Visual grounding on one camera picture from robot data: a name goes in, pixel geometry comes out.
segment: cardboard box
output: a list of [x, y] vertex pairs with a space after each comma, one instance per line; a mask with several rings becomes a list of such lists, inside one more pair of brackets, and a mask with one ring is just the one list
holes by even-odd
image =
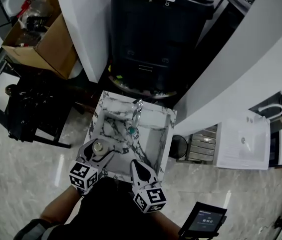
[[48, 0], [53, 13], [46, 26], [48, 31], [36, 46], [15, 47], [15, 42], [24, 29], [17, 22], [2, 43], [2, 48], [21, 64], [51, 70], [63, 79], [68, 79], [77, 60], [71, 36], [67, 30], [58, 0]]

